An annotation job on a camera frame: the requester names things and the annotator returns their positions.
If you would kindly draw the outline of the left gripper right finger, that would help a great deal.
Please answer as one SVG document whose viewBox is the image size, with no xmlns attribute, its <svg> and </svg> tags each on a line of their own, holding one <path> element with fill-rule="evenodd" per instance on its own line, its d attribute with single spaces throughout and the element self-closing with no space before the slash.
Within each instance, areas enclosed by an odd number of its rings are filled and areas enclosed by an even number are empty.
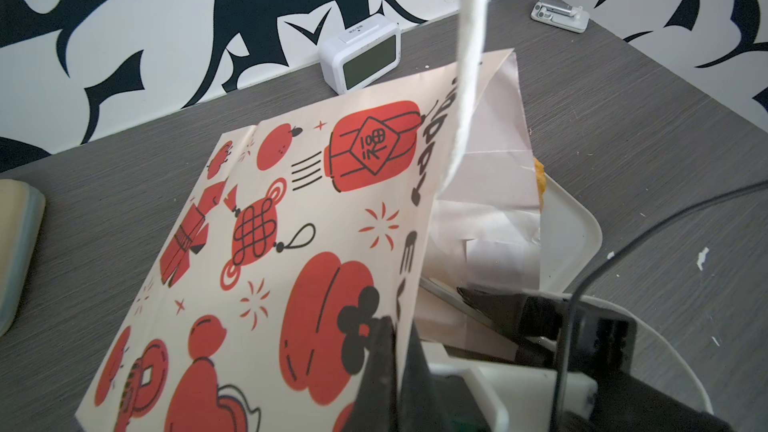
<svg viewBox="0 0 768 432">
<path fill-rule="evenodd" d="M 402 386 L 398 399 L 398 430 L 449 431 L 417 328 L 411 328 Z"/>
</svg>

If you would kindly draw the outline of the white plastic tray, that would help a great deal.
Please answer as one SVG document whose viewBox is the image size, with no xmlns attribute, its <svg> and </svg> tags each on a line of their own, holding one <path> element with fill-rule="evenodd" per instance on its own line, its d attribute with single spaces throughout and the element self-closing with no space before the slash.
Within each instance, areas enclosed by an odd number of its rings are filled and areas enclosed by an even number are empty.
<svg viewBox="0 0 768 432">
<path fill-rule="evenodd" d="M 560 294 L 599 252 L 603 234 L 586 207 L 548 174 L 545 177 L 539 289 Z"/>
</svg>

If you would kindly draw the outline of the white digital clock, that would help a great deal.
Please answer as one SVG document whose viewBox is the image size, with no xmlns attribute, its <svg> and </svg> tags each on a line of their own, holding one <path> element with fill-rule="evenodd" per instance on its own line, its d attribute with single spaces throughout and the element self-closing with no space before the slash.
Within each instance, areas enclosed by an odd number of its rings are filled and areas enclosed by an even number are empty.
<svg viewBox="0 0 768 432">
<path fill-rule="evenodd" d="M 338 95 L 360 90 L 394 70 L 401 59 L 401 28 L 374 14 L 319 43 L 325 82 Z"/>
</svg>

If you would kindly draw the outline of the fake ring bread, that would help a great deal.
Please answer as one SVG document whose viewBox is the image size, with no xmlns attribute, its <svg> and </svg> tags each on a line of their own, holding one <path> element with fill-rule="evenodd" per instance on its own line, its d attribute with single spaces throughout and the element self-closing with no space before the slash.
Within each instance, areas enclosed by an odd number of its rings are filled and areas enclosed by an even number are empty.
<svg viewBox="0 0 768 432">
<path fill-rule="evenodd" d="M 542 209 L 544 206 L 544 194 L 547 188 L 547 179 L 546 179 L 544 165 L 537 158 L 534 158 L 534 166 L 535 166 L 537 192 L 539 197 L 539 208 Z"/>
</svg>

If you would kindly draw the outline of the small white device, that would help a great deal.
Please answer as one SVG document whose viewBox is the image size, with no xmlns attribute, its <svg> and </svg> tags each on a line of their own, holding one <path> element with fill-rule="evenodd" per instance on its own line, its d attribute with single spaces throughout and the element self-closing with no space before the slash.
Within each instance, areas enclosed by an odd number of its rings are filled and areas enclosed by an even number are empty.
<svg viewBox="0 0 768 432">
<path fill-rule="evenodd" d="M 573 7 L 560 0 L 537 0 L 530 18 L 539 23 L 581 34 L 588 27 L 590 14 L 580 6 Z"/>
</svg>

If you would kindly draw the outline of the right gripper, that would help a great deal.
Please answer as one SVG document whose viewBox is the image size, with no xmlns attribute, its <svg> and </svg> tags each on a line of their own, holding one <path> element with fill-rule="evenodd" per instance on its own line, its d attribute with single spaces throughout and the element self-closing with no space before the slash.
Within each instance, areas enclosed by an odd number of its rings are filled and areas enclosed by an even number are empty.
<svg viewBox="0 0 768 432">
<path fill-rule="evenodd" d="M 638 319 L 566 296 L 459 287 L 480 323 L 516 344 L 516 359 L 456 358 L 428 346 L 438 376 L 459 376 L 494 431 L 728 431 L 630 374 Z"/>
</svg>

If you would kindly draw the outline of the red white paper bag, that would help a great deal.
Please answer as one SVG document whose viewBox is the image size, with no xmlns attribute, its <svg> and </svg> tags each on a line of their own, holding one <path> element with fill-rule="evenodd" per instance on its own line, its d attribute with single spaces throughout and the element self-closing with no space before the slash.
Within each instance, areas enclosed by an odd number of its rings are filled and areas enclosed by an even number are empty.
<svg viewBox="0 0 768 432">
<path fill-rule="evenodd" d="M 425 265 L 539 283 L 515 54 L 461 0 L 455 63 L 224 134 L 80 403 L 86 431 L 342 431 Z"/>
</svg>

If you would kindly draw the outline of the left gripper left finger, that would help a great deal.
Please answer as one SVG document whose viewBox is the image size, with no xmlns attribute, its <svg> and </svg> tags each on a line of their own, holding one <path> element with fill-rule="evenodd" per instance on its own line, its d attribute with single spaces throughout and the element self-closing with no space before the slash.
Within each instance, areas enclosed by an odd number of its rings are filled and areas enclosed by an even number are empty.
<svg viewBox="0 0 768 432">
<path fill-rule="evenodd" d="M 372 347 L 360 388 L 342 431 L 397 430 L 395 332 L 390 317 L 372 329 Z"/>
</svg>

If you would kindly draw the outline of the beige glasses case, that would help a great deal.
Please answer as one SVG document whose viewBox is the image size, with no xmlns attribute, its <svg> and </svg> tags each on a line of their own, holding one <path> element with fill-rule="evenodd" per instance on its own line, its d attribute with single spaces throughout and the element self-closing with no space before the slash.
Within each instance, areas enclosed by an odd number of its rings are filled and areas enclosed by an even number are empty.
<svg viewBox="0 0 768 432">
<path fill-rule="evenodd" d="M 45 207 L 36 188 L 1 180 L 1 336 L 15 320 Z"/>
</svg>

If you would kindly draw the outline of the steel tongs white tips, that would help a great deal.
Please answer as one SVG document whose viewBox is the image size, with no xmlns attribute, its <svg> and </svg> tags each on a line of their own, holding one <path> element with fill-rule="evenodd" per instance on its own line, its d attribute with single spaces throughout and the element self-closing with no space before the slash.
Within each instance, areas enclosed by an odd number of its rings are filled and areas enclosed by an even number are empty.
<svg viewBox="0 0 768 432">
<path fill-rule="evenodd" d="M 443 282 L 422 276 L 420 287 L 463 314 L 475 319 L 479 317 L 478 311 L 474 307 L 470 306 L 454 288 Z"/>
</svg>

